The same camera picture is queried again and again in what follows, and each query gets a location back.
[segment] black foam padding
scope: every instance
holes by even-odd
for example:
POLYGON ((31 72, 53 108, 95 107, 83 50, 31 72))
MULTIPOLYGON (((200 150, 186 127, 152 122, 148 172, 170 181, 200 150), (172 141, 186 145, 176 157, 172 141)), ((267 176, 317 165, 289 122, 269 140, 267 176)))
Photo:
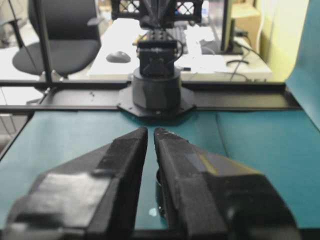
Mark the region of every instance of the black foam padding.
POLYGON ((135 226, 148 131, 139 128, 36 179, 4 240, 127 238, 135 226))
POLYGON ((188 239, 300 239, 290 210, 260 172, 163 128, 154 143, 168 224, 188 239))

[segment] white desk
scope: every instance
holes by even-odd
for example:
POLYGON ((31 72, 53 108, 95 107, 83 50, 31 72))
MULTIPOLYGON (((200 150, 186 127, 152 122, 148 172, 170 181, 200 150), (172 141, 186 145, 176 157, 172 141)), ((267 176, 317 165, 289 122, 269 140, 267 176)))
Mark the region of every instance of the white desk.
MULTIPOLYGON (((191 27, 185 31, 188 54, 183 55, 175 65, 177 67, 189 67, 191 71, 182 71, 183 81, 226 81, 229 82, 232 73, 238 63, 226 66, 226 62, 240 60, 240 55, 202 55, 199 41, 204 37, 208 41, 209 28, 191 27)), ((128 80, 128 75, 139 66, 137 58, 137 47, 132 43, 137 36, 143 35, 146 31, 142 30, 139 22, 133 19, 117 19, 101 37, 102 47, 94 60, 88 77, 92 80, 128 80), (110 63, 106 60, 108 54, 116 51, 127 53, 131 57, 129 63, 110 63)), ((246 46, 247 43, 242 38, 237 41, 246 46)), ((245 59, 249 65, 242 63, 237 73, 245 75, 253 81, 265 81, 272 78, 270 68, 254 53, 250 53, 245 59)), ((245 78, 240 75, 233 77, 233 82, 243 82, 245 78)))

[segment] black chair seat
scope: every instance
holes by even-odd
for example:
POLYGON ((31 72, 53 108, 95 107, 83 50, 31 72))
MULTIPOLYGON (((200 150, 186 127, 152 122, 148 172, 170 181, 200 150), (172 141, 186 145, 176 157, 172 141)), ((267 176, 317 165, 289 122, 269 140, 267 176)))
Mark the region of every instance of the black chair seat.
MULTIPOLYGON (((96 40, 50 40, 52 69, 61 76, 67 76, 83 70, 97 56, 100 43, 96 40)), ((44 64, 39 42, 29 45, 28 50, 36 65, 36 70, 25 48, 14 56, 12 63, 20 71, 41 75, 44 64)))

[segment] teal table surface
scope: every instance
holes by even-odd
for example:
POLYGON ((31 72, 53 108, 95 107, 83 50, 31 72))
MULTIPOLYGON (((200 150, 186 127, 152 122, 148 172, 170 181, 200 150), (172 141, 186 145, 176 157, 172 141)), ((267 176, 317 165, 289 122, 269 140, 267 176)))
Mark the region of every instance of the teal table surface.
POLYGON ((149 132, 136 229, 166 228, 155 199, 156 127, 265 173, 299 227, 320 227, 320 133, 303 111, 194 111, 173 121, 141 121, 117 111, 50 111, 35 113, 0 162, 0 228, 14 201, 28 192, 38 174, 140 126, 149 132))

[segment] wall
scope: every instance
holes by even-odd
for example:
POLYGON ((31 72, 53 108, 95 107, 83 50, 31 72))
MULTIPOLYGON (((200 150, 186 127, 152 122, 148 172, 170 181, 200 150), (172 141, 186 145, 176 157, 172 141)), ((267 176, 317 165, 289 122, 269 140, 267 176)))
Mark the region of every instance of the wall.
MULTIPOLYGON (((264 1, 261 55, 273 71, 272 81, 284 82, 296 63, 309 0, 264 1)), ((261 10, 262 0, 256 7, 261 10)))

